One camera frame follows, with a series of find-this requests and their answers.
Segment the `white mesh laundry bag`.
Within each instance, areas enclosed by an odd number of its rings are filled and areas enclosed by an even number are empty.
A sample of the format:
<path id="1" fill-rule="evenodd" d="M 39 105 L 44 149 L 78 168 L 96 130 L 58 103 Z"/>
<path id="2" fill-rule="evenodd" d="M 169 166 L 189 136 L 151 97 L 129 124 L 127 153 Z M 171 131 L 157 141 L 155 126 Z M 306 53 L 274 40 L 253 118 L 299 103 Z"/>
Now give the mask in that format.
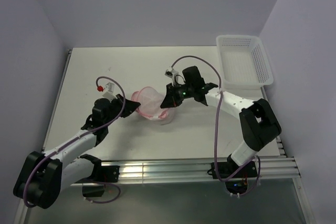
<path id="1" fill-rule="evenodd" d="M 161 108 L 164 95 L 157 92 L 153 87 L 144 87 L 131 96 L 131 101 L 140 103 L 136 109 L 138 115 L 147 120 L 164 125 L 169 124 L 175 114 L 173 108 Z"/>

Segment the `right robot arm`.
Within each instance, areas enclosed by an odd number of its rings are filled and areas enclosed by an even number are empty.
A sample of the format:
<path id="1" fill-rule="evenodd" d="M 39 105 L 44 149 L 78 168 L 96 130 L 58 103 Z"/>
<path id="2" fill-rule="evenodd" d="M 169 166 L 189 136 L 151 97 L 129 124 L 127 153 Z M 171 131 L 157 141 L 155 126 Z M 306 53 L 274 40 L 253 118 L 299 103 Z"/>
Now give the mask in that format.
<path id="1" fill-rule="evenodd" d="M 165 75 L 171 82 L 166 85 L 166 95 L 160 105 L 162 109 L 177 108 L 190 98 L 216 108 L 215 137 L 218 137 L 220 112 L 240 122 L 243 140 L 229 156 L 227 170 L 230 175 L 240 176 L 245 171 L 245 163 L 281 134 L 281 126 L 267 100 L 250 100 L 223 91 L 219 84 L 205 82 L 196 66 L 182 71 L 183 84 L 178 83 L 179 73 L 173 68 L 167 69 Z"/>

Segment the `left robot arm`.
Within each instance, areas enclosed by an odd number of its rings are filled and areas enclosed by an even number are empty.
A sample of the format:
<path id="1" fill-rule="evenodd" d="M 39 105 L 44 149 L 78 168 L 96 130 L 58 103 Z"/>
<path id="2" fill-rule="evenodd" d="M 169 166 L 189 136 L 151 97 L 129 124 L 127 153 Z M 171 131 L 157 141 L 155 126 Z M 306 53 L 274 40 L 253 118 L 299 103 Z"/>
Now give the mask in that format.
<path id="1" fill-rule="evenodd" d="M 47 209 L 61 191 L 73 183 L 99 182 L 102 161 L 86 152 L 105 139 L 111 123 L 131 115 L 140 105 L 120 94 L 112 100 L 97 99 L 73 138 L 49 151 L 33 151 L 26 157 L 13 188 L 14 196 L 21 198 L 29 208 Z"/>

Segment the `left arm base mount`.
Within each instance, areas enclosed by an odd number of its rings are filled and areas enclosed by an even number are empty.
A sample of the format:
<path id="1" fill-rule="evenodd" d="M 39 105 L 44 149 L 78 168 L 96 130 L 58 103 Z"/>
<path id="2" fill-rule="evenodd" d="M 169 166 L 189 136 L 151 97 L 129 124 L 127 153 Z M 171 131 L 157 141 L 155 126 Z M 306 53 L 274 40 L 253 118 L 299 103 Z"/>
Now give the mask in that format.
<path id="1" fill-rule="evenodd" d="M 88 178 L 80 180 L 80 183 L 93 183 L 93 182 L 104 182 L 104 183 L 116 183 L 119 178 L 120 166 L 101 166 L 94 175 Z M 99 184 L 98 186 L 83 186 L 82 195 L 84 197 L 101 197 L 104 194 L 107 185 Z"/>

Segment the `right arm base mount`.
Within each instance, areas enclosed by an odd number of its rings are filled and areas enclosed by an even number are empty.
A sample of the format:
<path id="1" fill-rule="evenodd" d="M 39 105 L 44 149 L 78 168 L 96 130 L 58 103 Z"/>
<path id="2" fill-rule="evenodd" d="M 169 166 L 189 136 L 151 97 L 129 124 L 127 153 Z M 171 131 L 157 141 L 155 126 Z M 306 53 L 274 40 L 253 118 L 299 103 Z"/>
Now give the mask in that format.
<path id="1" fill-rule="evenodd" d="M 232 161 L 218 162 L 218 173 L 225 180 L 231 176 L 239 167 Z M 241 170 L 232 176 L 232 179 L 225 181 L 225 188 L 228 194 L 237 198 L 246 195 L 253 190 L 259 183 L 260 179 L 260 163 L 255 164 L 254 161 L 247 163 Z"/>

